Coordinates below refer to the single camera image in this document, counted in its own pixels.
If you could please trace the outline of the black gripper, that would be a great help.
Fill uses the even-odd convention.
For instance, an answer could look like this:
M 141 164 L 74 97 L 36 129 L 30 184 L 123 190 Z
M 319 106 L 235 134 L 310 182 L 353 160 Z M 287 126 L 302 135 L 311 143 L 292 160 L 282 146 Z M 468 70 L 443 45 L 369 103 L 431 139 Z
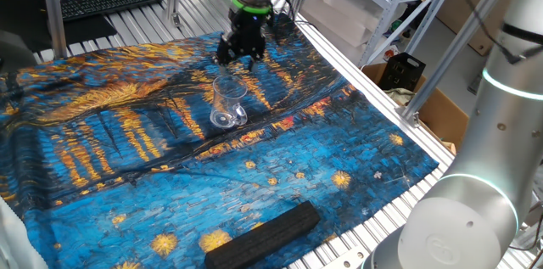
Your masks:
M 228 18 L 230 31 L 221 36 L 214 62 L 228 65 L 232 60 L 250 56 L 248 70 L 255 70 L 264 57 L 266 39 L 262 30 L 268 21 L 268 14 L 254 14 L 239 8 L 236 11 L 230 9 Z

